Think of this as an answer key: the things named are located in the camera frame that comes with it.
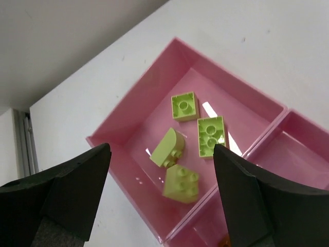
toy block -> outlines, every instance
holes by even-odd
[[[198,99],[194,92],[171,97],[173,119],[179,122],[190,121],[200,117]]]
[[[167,169],[162,195],[183,203],[198,200],[199,174],[176,164]]]
[[[201,158],[212,158],[216,144],[226,146],[223,117],[200,118],[197,130]]]
[[[164,138],[153,151],[150,159],[159,167],[172,167],[182,156],[185,140],[182,134],[170,128]]]

orange object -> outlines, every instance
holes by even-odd
[[[221,242],[218,244],[218,247],[231,247],[231,240],[228,234],[226,234],[225,237],[221,240]]]

green lego brick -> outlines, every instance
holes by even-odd
[[[153,151],[150,159],[159,167],[169,168],[182,156],[185,140],[182,134],[170,128]]]
[[[199,174],[176,164],[167,169],[162,195],[170,199],[191,203],[198,200]]]
[[[200,117],[198,99],[194,92],[172,96],[171,107],[176,121],[190,121]]]
[[[201,158],[212,158],[216,144],[226,146],[223,117],[200,118],[197,120],[197,130]]]

pink container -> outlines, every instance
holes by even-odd
[[[266,134],[285,108],[174,39],[96,132],[91,146],[111,146],[110,173],[160,242],[176,234],[216,188],[213,160],[198,156],[196,121],[172,119],[171,96],[194,91],[201,117],[223,115],[230,149],[242,155]],[[163,197],[166,170],[149,159],[173,127],[186,137],[179,164],[200,174],[199,201]]]
[[[244,157],[286,179],[329,190],[327,143],[328,132],[291,110]],[[218,188],[176,232],[167,246],[216,246],[220,242],[227,228]]]

tabletop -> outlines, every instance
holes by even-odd
[[[174,37],[328,129],[328,11],[327,1],[169,1],[31,107],[40,170],[88,150]],[[85,246],[159,246],[110,175]]]

